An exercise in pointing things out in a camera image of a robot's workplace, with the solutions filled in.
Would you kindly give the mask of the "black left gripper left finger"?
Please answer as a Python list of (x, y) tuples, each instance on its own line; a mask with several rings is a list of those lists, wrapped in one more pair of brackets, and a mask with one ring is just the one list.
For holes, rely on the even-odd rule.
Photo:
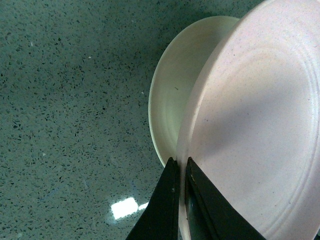
[(176, 240), (179, 226), (180, 167), (170, 157), (149, 203), (128, 240)]

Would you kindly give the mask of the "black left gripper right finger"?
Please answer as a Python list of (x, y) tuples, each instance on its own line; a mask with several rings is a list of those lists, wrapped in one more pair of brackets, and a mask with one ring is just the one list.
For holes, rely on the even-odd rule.
[(192, 240), (263, 240), (189, 157), (185, 174), (185, 205)]

